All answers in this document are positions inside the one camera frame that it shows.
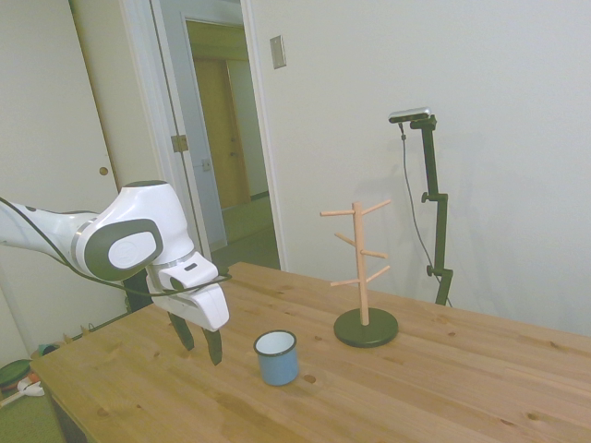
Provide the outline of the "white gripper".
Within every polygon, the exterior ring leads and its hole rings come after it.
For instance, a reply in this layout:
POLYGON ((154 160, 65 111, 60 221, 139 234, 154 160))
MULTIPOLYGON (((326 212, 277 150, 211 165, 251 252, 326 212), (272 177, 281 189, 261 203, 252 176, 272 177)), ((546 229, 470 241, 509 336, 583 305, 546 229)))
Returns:
POLYGON ((223 342, 218 329, 229 320, 229 311, 221 286, 214 283, 199 290, 156 296, 162 289, 153 283, 150 276, 146 281, 153 303, 169 312, 171 324, 185 349, 191 351, 195 346, 187 324, 189 321, 203 328, 202 333, 208 345, 211 362, 218 365, 223 360, 223 342))

